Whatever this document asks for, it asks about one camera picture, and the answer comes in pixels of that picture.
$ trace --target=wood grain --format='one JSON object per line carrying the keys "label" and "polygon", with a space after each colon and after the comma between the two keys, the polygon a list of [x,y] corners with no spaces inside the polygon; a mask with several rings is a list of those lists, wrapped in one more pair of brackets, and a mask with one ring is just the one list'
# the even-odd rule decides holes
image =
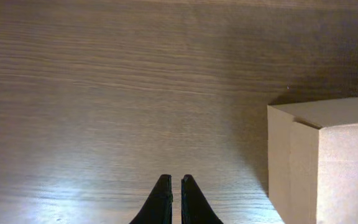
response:
{"label": "wood grain", "polygon": [[0,223],[128,223],[193,174],[280,223],[269,103],[358,96],[358,1],[0,0]]}

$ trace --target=brown cardboard box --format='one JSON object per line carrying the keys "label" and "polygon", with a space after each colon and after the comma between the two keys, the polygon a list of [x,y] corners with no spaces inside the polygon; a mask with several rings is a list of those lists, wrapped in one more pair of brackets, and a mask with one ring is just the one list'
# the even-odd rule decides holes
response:
{"label": "brown cardboard box", "polygon": [[358,223],[358,98],[267,109],[269,198],[283,221]]}

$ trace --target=box top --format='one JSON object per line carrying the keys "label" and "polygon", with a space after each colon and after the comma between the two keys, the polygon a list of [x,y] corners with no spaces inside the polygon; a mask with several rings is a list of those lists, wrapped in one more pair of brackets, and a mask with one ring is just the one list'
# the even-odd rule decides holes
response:
{"label": "box top", "polygon": [[271,106],[322,128],[358,123],[358,98]]}

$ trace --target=brown wooden tabletop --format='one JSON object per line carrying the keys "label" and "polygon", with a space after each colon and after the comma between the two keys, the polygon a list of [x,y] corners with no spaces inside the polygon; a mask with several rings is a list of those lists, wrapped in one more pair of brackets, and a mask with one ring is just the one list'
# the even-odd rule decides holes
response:
{"label": "brown wooden tabletop", "polygon": [[358,96],[358,0],[0,0],[0,223],[128,223],[193,174],[281,223],[269,103]]}

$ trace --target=cardboard box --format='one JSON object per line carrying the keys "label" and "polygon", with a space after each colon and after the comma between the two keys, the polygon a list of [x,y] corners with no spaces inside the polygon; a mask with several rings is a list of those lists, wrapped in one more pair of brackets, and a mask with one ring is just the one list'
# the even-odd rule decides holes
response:
{"label": "cardboard box", "polygon": [[358,98],[267,110],[268,194],[283,221],[358,223]]}

